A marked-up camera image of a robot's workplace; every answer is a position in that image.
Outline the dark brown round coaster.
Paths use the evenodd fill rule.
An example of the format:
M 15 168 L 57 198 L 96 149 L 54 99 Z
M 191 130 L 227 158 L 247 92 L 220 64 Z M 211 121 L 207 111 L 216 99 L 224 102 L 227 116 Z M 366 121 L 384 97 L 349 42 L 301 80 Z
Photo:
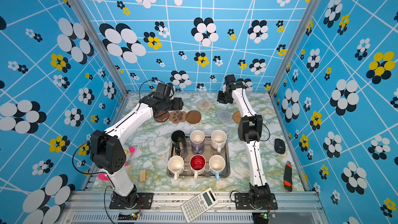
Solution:
M 159 123 L 166 122 L 170 117 L 170 113 L 168 111 L 159 111 L 156 115 L 153 116 L 154 120 Z

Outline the cork paw print coaster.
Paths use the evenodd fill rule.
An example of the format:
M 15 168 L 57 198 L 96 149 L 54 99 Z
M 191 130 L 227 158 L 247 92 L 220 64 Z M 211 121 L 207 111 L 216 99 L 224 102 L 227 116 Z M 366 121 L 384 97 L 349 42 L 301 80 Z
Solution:
M 173 111 L 173 112 L 170 112 L 169 120 L 173 124 L 178 124 L 178 123 L 181 123 L 181 122 L 185 122 L 186 114 L 187 113 L 185 111 Z

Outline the tan wicker round coaster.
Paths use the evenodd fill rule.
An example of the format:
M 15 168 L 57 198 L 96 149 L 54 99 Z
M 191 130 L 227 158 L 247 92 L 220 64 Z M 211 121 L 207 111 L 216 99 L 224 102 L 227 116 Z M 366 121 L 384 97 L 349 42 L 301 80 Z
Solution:
M 233 121 L 234 121 L 235 123 L 240 124 L 240 121 L 241 121 L 241 114 L 240 114 L 240 112 L 237 111 L 237 112 L 233 113 L 232 119 L 233 119 Z

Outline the grey woven round coaster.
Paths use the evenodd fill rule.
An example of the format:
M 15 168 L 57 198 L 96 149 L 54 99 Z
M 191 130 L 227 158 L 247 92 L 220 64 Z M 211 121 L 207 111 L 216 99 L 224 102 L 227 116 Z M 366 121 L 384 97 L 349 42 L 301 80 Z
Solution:
M 227 122 L 231 122 L 232 121 L 233 116 L 228 111 L 219 111 L 218 114 L 217 114 L 217 118 L 219 119 L 219 121 L 221 121 L 223 123 L 227 123 Z

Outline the multicolour woven round coaster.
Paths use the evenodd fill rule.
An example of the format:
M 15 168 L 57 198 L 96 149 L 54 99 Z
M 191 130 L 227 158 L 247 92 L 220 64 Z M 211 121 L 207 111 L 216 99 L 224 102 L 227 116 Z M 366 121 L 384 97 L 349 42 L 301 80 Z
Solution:
M 212 103 L 208 99 L 201 99 L 198 102 L 198 108 L 203 110 L 203 111 L 210 110 L 212 108 Z

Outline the brown wooden round coaster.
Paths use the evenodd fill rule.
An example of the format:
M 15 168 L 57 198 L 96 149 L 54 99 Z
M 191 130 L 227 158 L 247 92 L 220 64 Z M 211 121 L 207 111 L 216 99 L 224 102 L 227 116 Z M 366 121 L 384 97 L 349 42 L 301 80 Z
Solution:
M 190 124 L 197 124 L 201 119 L 202 115 L 199 111 L 189 111 L 186 114 L 186 121 Z

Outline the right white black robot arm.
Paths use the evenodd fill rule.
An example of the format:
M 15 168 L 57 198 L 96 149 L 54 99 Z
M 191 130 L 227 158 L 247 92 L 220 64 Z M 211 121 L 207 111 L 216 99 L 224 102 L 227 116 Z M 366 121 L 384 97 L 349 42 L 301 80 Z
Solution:
M 238 137 L 245 143 L 250 169 L 250 204 L 254 208 L 268 207 L 271 191 L 261 161 L 260 142 L 262 136 L 263 118 L 257 114 L 247 99 L 243 82 L 234 75 L 224 78 L 222 90 L 218 92 L 217 101 L 222 104 L 236 103 L 240 112 Z

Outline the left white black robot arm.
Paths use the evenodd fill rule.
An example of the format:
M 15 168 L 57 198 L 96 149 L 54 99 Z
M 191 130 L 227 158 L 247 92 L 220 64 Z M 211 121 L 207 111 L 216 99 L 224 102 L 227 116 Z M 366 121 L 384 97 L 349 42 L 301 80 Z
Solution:
M 115 201 L 123 208 L 133 208 L 139 201 L 137 188 L 125 167 L 130 158 L 127 154 L 130 149 L 125 142 L 154 115 L 161 111 L 182 110 L 182 107 L 182 98 L 174 98 L 173 84 L 160 82 L 156 91 L 142 97 L 126 116 L 106 130 L 92 133 L 90 160 L 105 173 L 112 185 Z

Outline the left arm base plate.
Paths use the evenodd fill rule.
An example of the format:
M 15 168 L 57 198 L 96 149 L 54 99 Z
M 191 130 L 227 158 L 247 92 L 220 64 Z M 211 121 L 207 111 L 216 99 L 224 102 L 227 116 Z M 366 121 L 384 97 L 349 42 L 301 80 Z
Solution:
M 123 197 L 113 193 L 111 196 L 110 209 L 151 209 L 153 193 L 130 193 Z

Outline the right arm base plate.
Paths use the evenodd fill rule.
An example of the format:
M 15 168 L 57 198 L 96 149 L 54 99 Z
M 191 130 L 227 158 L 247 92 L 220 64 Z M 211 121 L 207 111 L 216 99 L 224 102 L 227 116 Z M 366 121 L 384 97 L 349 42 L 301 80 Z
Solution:
M 271 193 L 271 199 L 263 203 L 262 206 L 260 205 L 253 206 L 250 201 L 249 193 L 235 193 L 234 201 L 237 210 L 248 210 L 248 209 L 255 209 L 262 211 L 278 210 L 276 197 L 273 193 Z

